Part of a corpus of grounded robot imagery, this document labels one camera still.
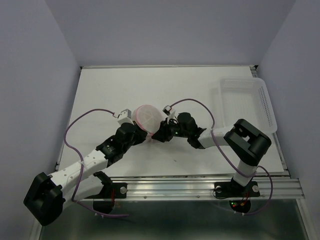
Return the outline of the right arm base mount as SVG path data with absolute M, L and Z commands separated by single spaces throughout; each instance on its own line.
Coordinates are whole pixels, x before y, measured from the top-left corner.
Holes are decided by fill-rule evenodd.
M 230 181 L 216 182 L 214 184 L 213 196 L 218 200 L 229 200 L 229 205 L 233 211 L 246 215 L 251 209 L 250 198 L 261 196 L 258 183 L 250 181 L 246 186 Z

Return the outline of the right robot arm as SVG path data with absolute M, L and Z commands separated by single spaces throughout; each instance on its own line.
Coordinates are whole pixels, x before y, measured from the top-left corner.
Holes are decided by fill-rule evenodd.
M 231 192 L 242 195 L 254 177 L 258 164 L 272 144 L 271 139 L 245 119 L 239 119 L 225 134 L 215 136 L 210 129 L 196 124 L 190 113 L 183 112 L 177 119 L 165 119 L 152 135 L 153 140 L 165 143 L 174 137 L 186 138 L 195 149 L 229 146 L 239 157 L 239 164 L 230 182 Z

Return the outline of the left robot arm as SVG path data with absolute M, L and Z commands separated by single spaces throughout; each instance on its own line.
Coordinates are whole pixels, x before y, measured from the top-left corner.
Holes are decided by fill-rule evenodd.
M 99 144 L 87 156 L 60 171 L 49 175 L 36 175 L 27 191 L 23 204 L 42 225 L 53 223 L 68 201 L 75 201 L 80 182 L 91 175 L 101 175 L 102 170 L 116 163 L 130 147 L 143 143 L 148 133 L 135 123 L 123 123 L 114 135 Z

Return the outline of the white mesh laundry bag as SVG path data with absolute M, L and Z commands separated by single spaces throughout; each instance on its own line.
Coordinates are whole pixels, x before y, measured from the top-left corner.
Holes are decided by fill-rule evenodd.
M 145 104 L 133 111 L 131 119 L 142 130 L 147 132 L 146 141 L 150 141 L 152 136 L 159 130 L 164 117 L 156 107 Z

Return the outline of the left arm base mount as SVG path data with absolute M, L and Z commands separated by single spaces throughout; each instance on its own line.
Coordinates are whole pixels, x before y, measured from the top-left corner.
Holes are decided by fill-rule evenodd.
M 102 189 L 99 193 L 87 197 L 87 199 L 103 199 L 92 204 L 92 207 L 86 207 L 96 216 L 102 218 L 126 218 L 128 214 L 111 214 L 116 205 L 116 199 L 125 199 L 127 197 L 128 184 L 126 182 L 113 182 L 104 172 L 98 171 L 93 174 L 101 181 Z

